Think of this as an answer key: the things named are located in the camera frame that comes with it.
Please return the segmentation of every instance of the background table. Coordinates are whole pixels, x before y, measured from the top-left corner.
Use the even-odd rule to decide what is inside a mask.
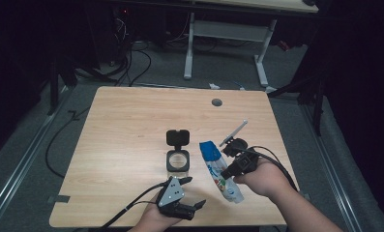
[[[213,106],[212,99],[222,100]],[[199,150],[199,142],[220,144],[247,119],[236,137],[250,146],[273,151],[295,176],[285,151],[267,95],[259,91],[101,87],[76,145],[59,195],[68,203],[55,203],[54,227],[102,226],[139,194],[167,178],[165,156],[168,130],[188,130],[191,154],[189,176],[182,202],[207,199],[192,221],[178,226],[285,224],[277,207],[266,197],[240,186],[245,200],[225,200],[214,184]],[[157,190],[147,194],[149,200]],[[133,226],[145,204],[136,205],[113,226]]]

